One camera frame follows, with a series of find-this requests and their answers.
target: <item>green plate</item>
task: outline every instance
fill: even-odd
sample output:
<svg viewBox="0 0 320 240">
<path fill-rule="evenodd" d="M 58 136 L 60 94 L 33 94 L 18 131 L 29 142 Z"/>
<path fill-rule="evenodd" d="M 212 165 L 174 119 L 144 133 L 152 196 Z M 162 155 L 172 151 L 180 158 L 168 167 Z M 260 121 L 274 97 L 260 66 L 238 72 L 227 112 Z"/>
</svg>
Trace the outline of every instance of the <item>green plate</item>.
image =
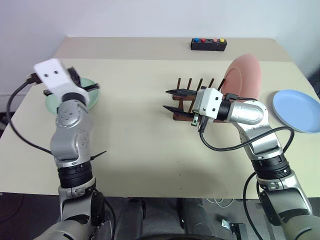
<svg viewBox="0 0 320 240">
<path fill-rule="evenodd" d="M 83 87 L 87 87 L 89 85 L 95 84 L 94 81 L 91 81 L 90 79 L 83 78 L 83 77 L 81 77 L 80 82 L 81 82 L 81 86 Z M 95 90 L 89 91 L 88 93 L 90 98 L 88 109 L 90 110 L 98 101 L 98 98 L 100 95 L 100 89 L 95 89 Z M 45 106 L 50 113 L 57 114 L 57 107 L 59 107 L 60 104 L 61 104 L 61 101 L 57 100 L 56 96 L 53 94 L 45 98 Z"/>
</svg>

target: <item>black cable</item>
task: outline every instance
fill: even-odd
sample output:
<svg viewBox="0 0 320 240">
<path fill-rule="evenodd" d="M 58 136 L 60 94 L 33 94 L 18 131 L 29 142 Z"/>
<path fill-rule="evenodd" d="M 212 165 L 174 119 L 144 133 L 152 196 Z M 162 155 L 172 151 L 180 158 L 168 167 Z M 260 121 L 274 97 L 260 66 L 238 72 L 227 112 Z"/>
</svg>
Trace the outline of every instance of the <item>black cable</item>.
<svg viewBox="0 0 320 240">
<path fill-rule="evenodd" d="M 260 193 L 260 188 L 259 187 L 260 187 L 259 183 L 258 183 L 258 181 L 256 181 L 255 188 L 256 188 L 256 194 L 258 195 L 258 197 L 259 197 L 259 193 Z"/>
<path fill-rule="evenodd" d="M 247 193 L 247 187 L 248 187 L 248 184 L 250 182 L 250 180 L 256 175 L 255 172 L 253 172 L 249 177 L 248 179 L 246 180 L 245 184 L 244 184 L 244 188 L 243 188 L 243 208 L 244 208 L 244 212 L 245 212 L 245 215 L 246 215 L 246 218 L 248 219 L 249 221 L 249 224 L 250 226 L 252 227 L 252 230 L 254 231 L 255 235 L 258 237 L 259 240 L 263 240 L 263 238 L 261 237 L 261 235 L 259 234 L 259 232 L 257 231 L 256 229 L 256 226 L 254 225 L 254 223 L 252 222 L 251 220 L 251 217 L 249 215 L 249 212 L 248 212 L 248 208 L 247 208 L 247 202 L 246 202 L 246 193 Z"/>
<path fill-rule="evenodd" d="M 26 144 L 29 144 L 32 147 L 35 147 L 36 149 L 42 150 L 48 154 L 51 154 L 51 151 L 49 151 L 48 149 L 45 149 L 41 146 L 35 145 L 34 143 L 28 141 L 27 139 L 25 139 L 19 132 L 18 130 L 15 128 L 14 124 L 11 121 L 11 116 L 10 116 L 10 107 L 11 107 L 11 103 L 12 100 L 14 99 L 14 97 L 22 90 L 24 89 L 27 85 L 29 84 L 29 82 L 25 81 L 20 87 L 17 88 L 17 90 L 15 90 L 12 95 L 10 96 L 8 103 L 6 104 L 6 117 L 8 118 L 8 122 L 12 128 L 12 130 L 14 131 L 14 133 L 22 140 L 24 141 Z"/>
<path fill-rule="evenodd" d="M 15 212 L 13 214 L 11 214 L 11 216 L 9 216 L 8 218 L 4 219 L 4 220 L 1 220 L 0 221 L 0 225 L 1 224 L 4 224 L 5 222 L 8 222 L 9 220 L 11 220 L 14 216 L 17 215 L 17 213 L 19 212 L 19 210 L 21 209 L 23 203 L 24 203 L 24 200 L 25 200 L 25 194 L 22 195 L 22 199 L 21 199 L 21 202 L 20 202 L 20 205 L 18 206 L 18 208 L 15 210 Z"/>
<path fill-rule="evenodd" d="M 214 151 L 218 151 L 218 152 L 225 152 L 225 151 L 231 151 L 231 150 L 240 149 L 242 147 L 245 147 L 245 146 L 253 143 L 254 141 L 257 141 L 257 140 L 259 140 L 261 138 L 264 138 L 265 136 L 268 136 L 270 134 L 273 134 L 273 133 L 281 131 L 281 130 L 289 130 L 290 131 L 289 140 L 288 140 L 288 142 L 286 143 L 286 145 L 283 148 L 283 153 L 285 153 L 287 151 L 288 147 L 290 146 L 292 140 L 294 139 L 294 136 L 295 136 L 295 131 L 289 126 L 280 126 L 280 127 L 271 129 L 271 130 L 266 131 L 266 132 L 260 134 L 259 136 L 256 136 L 256 137 L 254 137 L 254 138 L 252 138 L 252 139 L 250 139 L 250 140 L 248 140 L 248 141 L 246 141 L 244 143 L 241 143 L 241 144 L 236 145 L 236 146 L 225 147 L 225 148 L 214 147 L 214 146 L 211 146 L 209 143 L 207 143 L 207 141 L 204 138 L 204 131 L 199 131 L 199 135 L 200 135 L 200 138 L 201 138 L 201 141 L 203 142 L 203 144 L 206 145 L 209 149 L 214 150 Z"/>
<path fill-rule="evenodd" d="M 112 208 L 111 204 L 107 201 L 107 199 L 105 197 L 103 197 L 104 203 L 105 205 L 108 206 L 108 208 L 110 209 L 110 212 L 112 214 L 112 218 L 113 218 L 113 227 L 112 227 L 112 238 L 111 240 L 115 239 L 115 235 L 116 235 L 116 226 L 117 226 L 117 222 L 116 222 L 116 214 L 114 209 Z"/>
<path fill-rule="evenodd" d="M 258 101 L 257 99 L 252 98 L 252 97 L 240 97 L 240 96 L 238 96 L 237 99 L 238 100 L 244 100 L 244 101 Z"/>
</svg>

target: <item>table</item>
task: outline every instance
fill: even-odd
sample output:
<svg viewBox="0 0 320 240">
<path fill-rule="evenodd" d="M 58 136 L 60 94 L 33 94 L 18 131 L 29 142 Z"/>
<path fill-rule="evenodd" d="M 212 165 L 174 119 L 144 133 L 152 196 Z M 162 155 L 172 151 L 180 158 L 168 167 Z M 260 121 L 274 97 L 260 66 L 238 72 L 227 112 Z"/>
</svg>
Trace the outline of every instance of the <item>table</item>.
<svg viewBox="0 0 320 240">
<path fill-rule="evenodd" d="M 120 49 L 117 39 L 122 46 L 127 43 L 128 51 L 114 50 Z M 165 93 L 176 88 L 178 77 L 181 87 L 193 78 L 191 89 L 200 78 L 203 85 L 215 78 L 216 88 L 232 60 L 250 52 L 260 61 L 258 100 L 268 107 L 272 128 L 283 126 L 272 110 L 276 91 L 294 89 L 319 100 L 297 66 L 271 39 L 239 39 L 238 45 L 237 39 L 227 39 L 228 52 L 189 51 L 189 38 L 140 39 L 149 47 L 144 48 L 137 38 L 68 38 L 55 54 L 66 67 L 74 66 L 80 76 L 100 84 L 99 101 L 90 111 L 95 122 L 91 153 L 107 150 L 92 162 L 97 188 L 105 196 L 242 198 L 244 183 L 253 172 L 244 149 L 214 152 L 206 148 L 190 122 L 174 121 L 172 113 L 162 107 L 178 104 Z M 177 50 L 165 49 L 170 40 Z M 262 44 L 263 49 L 251 49 L 250 42 L 252 46 Z M 130 50 L 130 44 L 140 50 Z M 46 110 L 44 89 L 43 84 L 30 89 L 13 122 L 28 140 L 49 148 L 55 115 Z M 277 136 L 284 146 L 289 132 Z M 240 142 L 236 128 L 226 123 L 209 124 L 205 137 L 217 147 Z M 296 132 L 285 154 L 308 197 L 320 197 L 319 146 L 319 134 Z M 58 194 L 52 156 L 22 142 L 10 127 L 0 139 L 0 153 L 1 192 Z M 247 197 L 257 198 L 255 181 Z"/>
</svg>

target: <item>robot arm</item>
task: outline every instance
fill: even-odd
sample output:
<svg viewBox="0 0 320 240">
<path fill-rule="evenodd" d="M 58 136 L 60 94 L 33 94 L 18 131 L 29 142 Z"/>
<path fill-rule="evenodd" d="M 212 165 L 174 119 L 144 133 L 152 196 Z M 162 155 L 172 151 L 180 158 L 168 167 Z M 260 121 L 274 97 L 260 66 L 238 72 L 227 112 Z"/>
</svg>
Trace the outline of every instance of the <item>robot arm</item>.
<svg viewBox="0 0 320 240">
<path fill-rule="evenodd" d="M 223 99 L 221 92 L 205 87 L 201 87 L 197 92 L 176 89 L 167 93 L 195 97 L 191 125 L 197 126 L 198 119 L 201 118 L 198 127 L 200 137 L 205 145 L 213 150 L 229 151 L 237 148 L 210 146 L 202 135 L 208 120 L 232 123 L 239 131 L 241 143 L 272 132 L 266 106 L 255 99 L 245 102 L 230 101 L 230 99 L 236 100 L 237 96 L 228 93 Z M 179 109 L 165 107 L 176 114 L 181 113 Z M 320 239 L 320 218 L 313 216 L 308 198 L 295 172 L 291 170 L 276 134 L 274 132 L 267 134 L 245 145 L 244 149 L 256 172 L 257 181 L 263 189 L 259 199 L 270 223 L 282 226 L 288 240 Z"/>
<path fill-rule="evenodd" d="M 60 217 L 37 240 L 87 240 L 105 221 L 104 196 L 96 191 L 91 169 L 89 95 L 76 85 L 57 59 L 34 67 L 41 81 L 61 101 L 51 152 L 58 170 Z"/>
</svg>

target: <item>blue plate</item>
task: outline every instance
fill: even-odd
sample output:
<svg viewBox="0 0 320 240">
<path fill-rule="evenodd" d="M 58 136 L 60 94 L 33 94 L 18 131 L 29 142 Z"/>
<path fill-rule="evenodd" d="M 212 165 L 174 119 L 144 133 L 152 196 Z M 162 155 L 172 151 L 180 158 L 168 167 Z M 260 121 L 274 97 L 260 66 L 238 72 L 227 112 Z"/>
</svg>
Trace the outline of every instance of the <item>blue plate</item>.
<svg viewBox="0 0 320 240">
<path fill-rule="evenodd" d="M 285 125 L 302 133 L 320 133 L 320 103 L 309 95 L 295 90 L 278 91 L 272 105 Z"/>
</svg>

